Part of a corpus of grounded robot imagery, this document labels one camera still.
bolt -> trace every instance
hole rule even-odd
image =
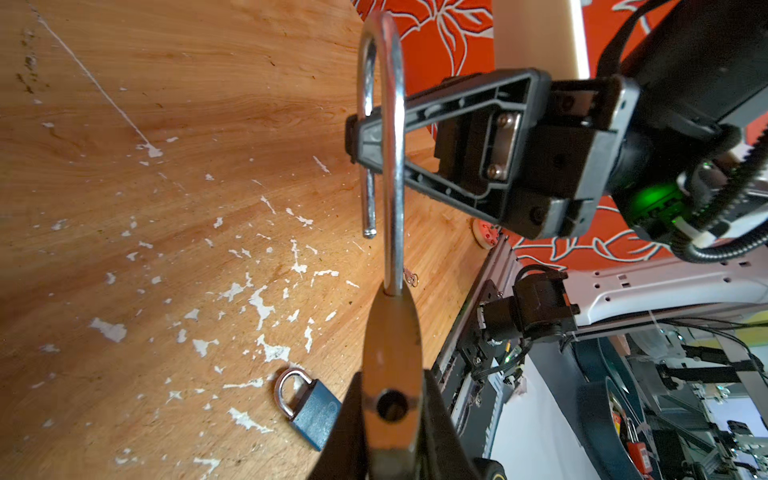
[[[499,128],[511,127],[514,124],[515,116],[511,113],[505,112],[503,114],[499,114],[499,116],[496,118],[496,125]]]
[[[491,180],[498,180],[504,174],[504,169],[499,164],[491,164],[486,174]]]

wooden table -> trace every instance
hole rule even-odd
[[[299,3],[6,5],[0,478],[310,470],[270,380],[343,397],[383,248],[343,150],[361,22]],[[430,366],[485,251],[458,211],[406,212]]]

silver padlock shackle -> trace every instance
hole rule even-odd
[[[294,375],[301,377],[301,379],[304,380],[307,385],[312,383],[312,379],[310,378],[310,376],[306,374],[305,371],[303,371],[302,369],[293,367],[280,374],[280,376],[277,378],[277,381],[275,381],[275,392],[274,392],[275,403],[277,404],[277,407],[280,408],[280,410],[282,410],[284,414],[286,414],[288,419],[291,419],[291,420],[293,420],[293,417],[296,416],[296,413],[293,411],[292,408],[290,408],[286,404],[286,401],[283,398],[283,385],[285,385],[285,382],[286,380],[288,380],[289,377],[292,377]]]
[[[382,176],[384,177],[384,291],[402,295],[405,229],[403,204],[406,162],[406,83],[403,75],[400,34],[388,12],[371,12],[362,26],[357,58],[357,118],[373,110],[373,72],[376,52],[382,80]],[[362,234],[376,235],[376,192],[373,172],[360,167]]]

blue padlock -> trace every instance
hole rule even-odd
[[[291,376],[298,376],[309,385],[295,410],[286,405],[283,398],[283,385]],[[319,452],[323,449],[336,424],[341,402],[322,382],[311,379],[302,369],[288,369],[275,382],[275,403],[315,450]]]

orange floral fabric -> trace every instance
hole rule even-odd
[[[433,87],[447,77],[494,68],[492,0],[353,0],[353,4],[363,20],[370,12],[382,9],[395,17],[408,94]],[[642,4],[639,0],[593,0],[582,9],[593,74],[605,45]],[[675,4],[670,2],[645,15],[625,53],[637,46]],[[768,114],[750,126],[750,143],[766,123]],[[666,246],[638,239],[609,197],[601,200],[592,227],[583,237],[526,240],[513,234],[511,243],[525,263],[543,263],[560,270],[602,270],[671,256]]]

